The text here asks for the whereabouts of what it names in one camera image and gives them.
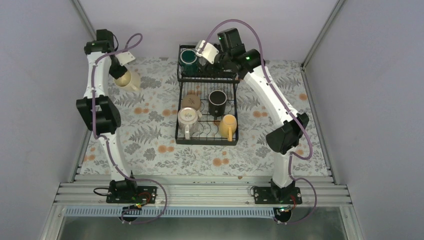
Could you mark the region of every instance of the floral tablecloth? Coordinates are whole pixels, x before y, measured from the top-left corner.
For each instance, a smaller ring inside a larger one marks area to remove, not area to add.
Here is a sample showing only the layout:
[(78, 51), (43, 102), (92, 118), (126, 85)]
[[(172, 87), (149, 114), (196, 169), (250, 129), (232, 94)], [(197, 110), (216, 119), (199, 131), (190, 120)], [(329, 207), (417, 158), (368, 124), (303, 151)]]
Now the floral tablecloth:
[[(269, 71), (284, 96), (300, 112), (307, 113), (306, 128), (313, 144), (309, 161), (293, 159), (296, 176), (325, 176), (327, 168), (315, 128), (308, 96), (300, 72), (293, 61), (271, 60)], [(265, 135), (272, 130), (267, 109), (243, 80), (237, 88), (239, 140), (236, 146), (180, 145), (175, 143), (179, 85), (177, 60), (138, 58), (129, 64), (141, 76), (141, 92), (127, 92), (109, 79), (109, 97), (117, 106), (125, 161), (134, 174), (142, 175), (233, 175), (271, 176), (273, 154)], [(296, 152), (307, 155), (302, 137)], [(81, 174), (109, 174), (109, 165), (99, 141), (88, 144)]]

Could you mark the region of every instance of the gray wall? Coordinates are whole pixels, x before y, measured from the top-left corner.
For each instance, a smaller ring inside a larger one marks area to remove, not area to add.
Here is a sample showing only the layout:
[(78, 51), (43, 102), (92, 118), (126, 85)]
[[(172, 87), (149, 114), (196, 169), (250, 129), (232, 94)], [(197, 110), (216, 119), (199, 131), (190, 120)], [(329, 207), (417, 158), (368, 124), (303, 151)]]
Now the gray wall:
[[(135, 56), (173, 57), (178, 45), (206, 39), (227, 19), (250, 24), (259, 35), (266, 59), (302, 62), (337, 0), (80, 0), (95, 29), (107, 27), (123, 45), (134, 33), (144, 35)], [(258, 44), (241, 24), (248, 50)], [(212, 38), (217, 42), (217, 35)]]
[(1, 2), (0, 235), (38, 239), (85, 125), (89, 35), (70, 1)]
[(348, 0), (308, 81), (366, 239), (423, 239), (424, 1)]

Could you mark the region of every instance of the red wire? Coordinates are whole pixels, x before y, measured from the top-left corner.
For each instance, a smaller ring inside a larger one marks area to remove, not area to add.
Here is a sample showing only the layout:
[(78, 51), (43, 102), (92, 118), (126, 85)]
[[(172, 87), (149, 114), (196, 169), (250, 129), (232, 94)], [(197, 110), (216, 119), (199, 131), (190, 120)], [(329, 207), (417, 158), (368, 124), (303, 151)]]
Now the red wire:
[(295, 209), (296, 208), (296, 198), (293, 196), (293, 195), (290, 195), (290, 198), (293, 200), (293, 208), (292, 208), (292, 210), (293, 209)]
[(146, 204), (148, 204), (150, 202), (150, 199), (152, 198), (152, 195), (150, 195), (150, 193), (146, 191), (138, 194), (138, 196), (141, 196), (141, 195), (147, 195)]

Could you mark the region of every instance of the black wire rack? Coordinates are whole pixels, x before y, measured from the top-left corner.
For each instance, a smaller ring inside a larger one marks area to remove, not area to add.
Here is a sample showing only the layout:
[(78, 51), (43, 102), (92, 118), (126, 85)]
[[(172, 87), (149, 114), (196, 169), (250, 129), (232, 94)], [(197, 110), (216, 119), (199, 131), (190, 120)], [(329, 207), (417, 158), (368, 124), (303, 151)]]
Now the black wire rack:
[[(194, 45), (180, 45), (178, 49), (178, 57), (185, 49), (194, 49)], [(221, 90), (227, 95), (227, 103), (225, 106), (225, 115), (231, 114), (235, 116), (237, 123), (237, 98), (236, 90), (240, 80), (237, 74), (225, 69), (216, 69), (212, 65), (205, 68), (209, 64), (205, 59), (199, 59), (196, 63), (197, 70), (186, 73), (184, 68), (177, 64), (177, 80), (179, 82), (179, 101), (178, 111), (181, 109), (181, 102), (187, 95), (194, 94), (200, 97), (200, 112), (202, 117), (199, 119), (197, 131), (191, 135), (189, 140), (185, 139), (183, 132), (179, 129), (178, 120), (175, 126), (175, 142), (185, 145), (221, 145), (235, 146), (239, 140), (239, 129), (235, 130), (232, 141), (228, 141), (226, 137), (222, 137), (219, 133), (218, 126), (222, 117), (214, 117), (209, 114), (208, 97), (215, 90)]]
[(222, 137), (218, 131), (218, 126), (222, 120), (222, 116), (215, 118), (208, 111), (209, 93), (215, 90), (221, 90), (227, 95), (227, 103), (225, 107), (225, 115), (231, 114), (235, 116), (237, 123), (237, 99), (236, 99), (236, 83), (215, 83), (215, 82), (180, 82), (179, 83), (179, 104), (178, 111), (181, 109), (181, 101), (186, 95), (195, 94), (200, 97), (200, 112), (203, 115), (199, 119), (197, 131), (191, 135), (189, 140), (184, 138), (184, 134), (179, 129), (178, 120), (175, 127), (175, 142), (185, 145), (221, 145), (235, 146), (239, 140), (239, 129), (235, 130), (232, 141), (228, 141), (226, 137)]
[[(180, 45), (178, 49), (178, 57), (182, 51), (186, 49), (195, 49), (195, 45)], [(223, 84), (238, 84), (240, 80), (237, 78), (237, 74), (229, 69), (216, 69), (213, 68), (210, 63), (207, 63), (205, 59), (199, 59), (196, 63), (197, 71), (187, 73), (184, 68), (180, 66), (180, 61), (177, 64), (177, 80), (180, 83), (192, 82), (192, 83), (223, 83)]]

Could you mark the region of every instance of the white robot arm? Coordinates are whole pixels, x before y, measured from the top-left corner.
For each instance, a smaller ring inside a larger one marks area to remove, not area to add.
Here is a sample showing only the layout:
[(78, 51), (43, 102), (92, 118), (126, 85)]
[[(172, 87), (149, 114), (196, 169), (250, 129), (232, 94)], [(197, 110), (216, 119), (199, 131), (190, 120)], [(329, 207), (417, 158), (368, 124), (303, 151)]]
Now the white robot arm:
[(297, 116), (304, 128), (308, 124), (309, 118), (305, 113), (299, 114), (287, 101), (276, 87), (277, 85), (268, 71), (268, 67), (265, 66), (265, 72), (270, 82), (266, 80), (261, 67), (260, 54), (255, 49), (245, 50), (236, 28), (219, 32), (218, 39), (222, 51), (219, 51), (209, 42), (204, 46), (206, 41), (201, 40), (196, 46), (196, 54), (218, 68), (231, 69), (233, 72), (237, 72), (239, 78), (246, 81), (265, 105), (272, 118), (273, 129), (275, 129), (267, 134), (266, 142), (274, 152), (282, 153), (282, 155), (275, 155), (271, 187), (274, 188), (276, 198), (284, 198), (287, 195), (285, 193), (289, 193), (295, 184), (289, 176), (289, 154), (287, 151), (299, 144), (302, 132), (290, 113), (284, 108), (278, 96), (288, 106), (289, 111)]
[[(106, 141), (108, 140), (113, 161), (126, 176), (129, 176), (131, 172), (127, 163), (124, 161), (120, 134), (117, 130), (121, 126), (121, 116), (118, 109), (108, 97), (109, 75), (115, 79), (119, 79), (125, 76), (129, 70), (122, 64), (126, 64), (127, 62), (120, 62), (118, 55), (103, 57), (96, 63), (100, 57), (114, 51), (113, 33), (103, 29), (98, 30), (96, 35), (96, 41), (88, 42), (84, 48), (89, 66), (88, 81), (84, 97), (76, 101), (76, 107), (84, 119), (87, 128), (91, 131), (93, 130), (92, 111), (95, 111), (96, 134), (102, 136), (98, 139), (101, 142), (104, 152), (108, 152), (106, 145)], [(95, 97), (95, 109), (92, 106), (93, 97)], [(111, 179), (116, 182), (123, 181), (125, 178), (116, 170), (108, 154), (106, 154), (106, 159), (109, 164)]]

